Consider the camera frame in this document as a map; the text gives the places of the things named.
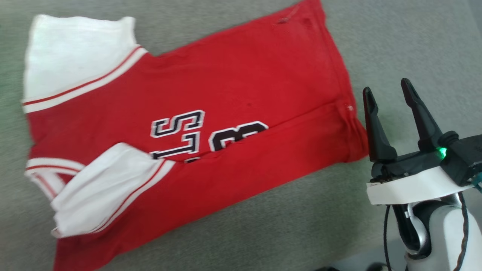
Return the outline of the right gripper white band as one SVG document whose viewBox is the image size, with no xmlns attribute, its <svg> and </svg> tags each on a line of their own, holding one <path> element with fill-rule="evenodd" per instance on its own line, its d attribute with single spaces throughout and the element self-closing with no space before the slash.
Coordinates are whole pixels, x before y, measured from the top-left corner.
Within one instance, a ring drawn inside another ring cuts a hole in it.
<svg viewBox="0 0 482 271">
<path fill-rule="evenodd" d="M 401 79 L 401 87 L 405 102 L 413 113 L 419 135 L 419 150 L 436 151 L 439 148 L 438 140 L 442 136 L 439 125 L 408 78 Z M 369 87 L 363 89 L 363 106 L 370 161 L 394 161 L 398 154 L 384 132 L 378 117 L 378 105 Z M 437 166 L 399 180 L 367 184 L 366 192 L 372 205 L 398 205 L 441 198 L 473 187 L 473 184 L 462 187 L 456 185 L 449 175 Z"/>
</svg>

